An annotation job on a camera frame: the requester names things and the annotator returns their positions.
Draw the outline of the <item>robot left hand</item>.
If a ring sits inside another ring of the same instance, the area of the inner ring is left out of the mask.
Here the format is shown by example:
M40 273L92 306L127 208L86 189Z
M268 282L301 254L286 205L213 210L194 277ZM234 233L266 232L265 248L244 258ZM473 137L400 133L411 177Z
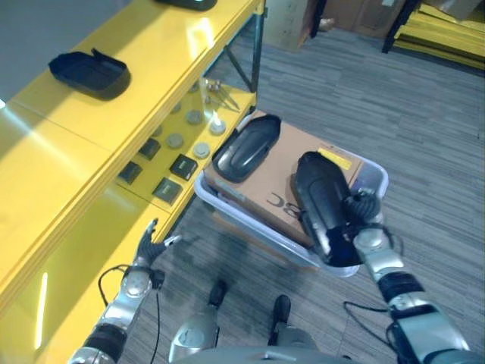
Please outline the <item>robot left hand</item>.
M155 233L157 224L158 219L154 218L144 230L133 258L133 265L149 268L165 250L182 240L180 235L175 235L159 243L154 243L152 241L152 235Z

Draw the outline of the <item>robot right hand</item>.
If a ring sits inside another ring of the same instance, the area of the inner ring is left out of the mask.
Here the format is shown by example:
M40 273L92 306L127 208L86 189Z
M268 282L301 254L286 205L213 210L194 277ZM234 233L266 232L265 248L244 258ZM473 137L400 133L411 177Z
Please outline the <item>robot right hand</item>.
M381 213L380 199L366 191L351 193L342 201L347 223L344 234L348 238L356 237L361 231L381 228L378 219Z

